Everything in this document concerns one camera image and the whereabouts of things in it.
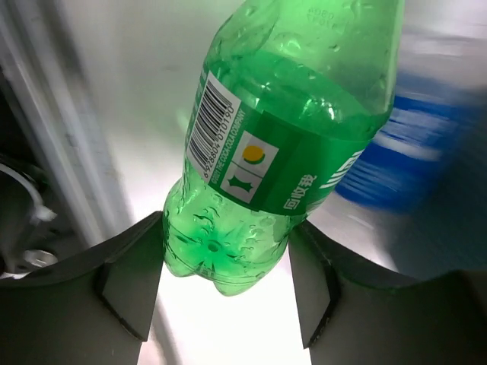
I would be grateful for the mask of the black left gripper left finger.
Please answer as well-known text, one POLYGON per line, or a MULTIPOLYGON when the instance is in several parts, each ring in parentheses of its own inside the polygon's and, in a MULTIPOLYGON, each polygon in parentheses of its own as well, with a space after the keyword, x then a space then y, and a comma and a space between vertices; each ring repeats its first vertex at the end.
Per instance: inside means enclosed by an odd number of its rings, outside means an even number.
POLYGON ((3 364, 135 364, 164 260, 162 213, 22 279, 1 281, 3 364))

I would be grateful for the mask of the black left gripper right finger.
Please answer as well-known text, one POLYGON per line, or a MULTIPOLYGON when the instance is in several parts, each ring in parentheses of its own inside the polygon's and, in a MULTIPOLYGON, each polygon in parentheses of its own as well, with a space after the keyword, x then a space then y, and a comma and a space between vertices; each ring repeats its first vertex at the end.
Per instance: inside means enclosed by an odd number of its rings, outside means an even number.
POLYGON ((304 222, 289 236, 301 340, 314 364, 484 364, 486 274, 426 281, 345 248, 304 222))

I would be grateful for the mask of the green plastic soda bottle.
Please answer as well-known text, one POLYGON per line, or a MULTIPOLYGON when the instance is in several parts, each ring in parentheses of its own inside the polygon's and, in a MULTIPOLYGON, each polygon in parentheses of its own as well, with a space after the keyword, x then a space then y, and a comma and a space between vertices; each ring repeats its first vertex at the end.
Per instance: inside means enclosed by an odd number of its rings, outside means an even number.
POLYGON ((223 295, 283 256, 393 108, 402 1, 245 1, 202 64, 164 261, 223 295))

